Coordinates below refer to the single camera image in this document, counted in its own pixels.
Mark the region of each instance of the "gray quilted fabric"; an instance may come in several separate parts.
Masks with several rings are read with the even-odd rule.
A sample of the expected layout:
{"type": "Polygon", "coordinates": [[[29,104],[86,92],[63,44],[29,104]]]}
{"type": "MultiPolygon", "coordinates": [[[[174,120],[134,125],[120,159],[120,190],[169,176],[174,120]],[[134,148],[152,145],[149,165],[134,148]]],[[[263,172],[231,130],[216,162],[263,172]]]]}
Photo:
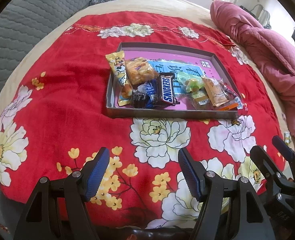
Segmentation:
{"type": "Polygon", "coordinates": [[[12,0],[0,14],[0,92],[25,55],[90,0],[12,0]]]}

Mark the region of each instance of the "pink quilt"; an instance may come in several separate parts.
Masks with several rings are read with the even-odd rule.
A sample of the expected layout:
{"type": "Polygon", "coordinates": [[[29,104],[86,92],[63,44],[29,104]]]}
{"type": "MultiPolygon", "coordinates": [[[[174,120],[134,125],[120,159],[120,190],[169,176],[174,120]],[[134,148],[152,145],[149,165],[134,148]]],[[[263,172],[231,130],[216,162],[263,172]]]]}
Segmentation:
{"type": "Polygon", "coordinates": [[[264,29],[233,3],[214,1],[211,18],[219,29],[246,49],[265,79],[279,93],[289,131],[295,137],[295,47],[275,31],[264,29]]]}

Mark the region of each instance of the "silver bolt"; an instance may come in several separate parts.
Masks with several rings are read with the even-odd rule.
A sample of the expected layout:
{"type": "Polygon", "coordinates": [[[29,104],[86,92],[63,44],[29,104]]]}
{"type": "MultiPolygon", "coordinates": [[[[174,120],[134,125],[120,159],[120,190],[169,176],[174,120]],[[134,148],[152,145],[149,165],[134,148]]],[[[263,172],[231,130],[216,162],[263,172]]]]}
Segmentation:
{"type": "Polygon", "coordinates": [[[215,176],[215,173],[212,172],[212,171],[207,171],[206,172],[206,176],[210,177],[210,178],[213,178],[215,176]]]}
{"type": "Polygon", "coordinates": [[[81,176],[81,172],[80,172],[80,171],[74,171],[74,172],[72,173],[72,176],[75,177],[75,178],[78,178],[78,177],[81,176]]]}
{"type": "Polygon", "coordinates": [[[41,182],[41,183],[45,183],[45,182],[47,182],[47,178],[46,178],[46,177],[42,177],[42,178],[40,178],[40,182],[41,182]]]}
{"type": "Polygon", "coordinates": [[[249,182],[249,179],[246,178],[246,177],[241,177],[240,179],[243,183],[248,183],[249,182]]]}

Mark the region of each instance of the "beige bed sheet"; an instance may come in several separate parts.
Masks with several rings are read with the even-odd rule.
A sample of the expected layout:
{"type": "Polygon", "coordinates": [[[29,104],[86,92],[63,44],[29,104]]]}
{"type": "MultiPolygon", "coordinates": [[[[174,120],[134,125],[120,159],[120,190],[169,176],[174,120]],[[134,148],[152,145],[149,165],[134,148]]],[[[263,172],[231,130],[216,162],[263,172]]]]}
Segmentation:
{"type": "MultiPolygon", "coordinates": [[[[194,3],[185,0],[116,0],[90,6],[73,15],[70,19],[57,27],[45,38],[43,38],[22,60],[13,71],[0,93],[0,115],[5,107],[12,101],[18,85],[26,72],[34,62],[45,52],[54,41],[73,23],[86,15],[100,15],[119,11],[143,11],[157,13],[165,16],[181,17],[196,24],[203,24],[207,27],[217,29],[210,17],[210,11],[194,3]]],[[[278,116],[281,131],[287,131],[286,122],[282,118],[282,104],[273,88],[267,83],[256,65],[250,62],[250,66],[256,71],[263,81],[268,95],[273,103],[278,116]]]]}

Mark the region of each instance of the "red floral blanket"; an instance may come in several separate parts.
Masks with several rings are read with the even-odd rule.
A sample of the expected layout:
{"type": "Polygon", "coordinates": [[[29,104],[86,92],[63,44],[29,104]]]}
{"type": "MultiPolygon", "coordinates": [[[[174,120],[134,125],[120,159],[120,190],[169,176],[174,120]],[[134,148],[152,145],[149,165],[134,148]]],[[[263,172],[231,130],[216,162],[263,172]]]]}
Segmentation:
{"type": "MultiPolygon", "coordinates": [[[[263,83],[231,55],[231,45],[224,34],[181,18],[144,12],[83,17],[31,67],[0,116],[1,190],[26,202],[40,177],[65,178],[105,146],[110,164],[87,203],[97,225],[157,228],[197,218],[202,204],[192,198],[180,171],[181,147],[207,170],[229,179],[246,176],[262,191],[263,176],[249,152],[265,146],[283,169],[285,161],[271,144],[281,134],[263,83]],[[199,121],[106,117],[111,70],[105,55],[130,41],[214,52],[242,93],[247,115],[199,121]]],[[[67,219],[62,202],[61,207],[67,219]]]]}

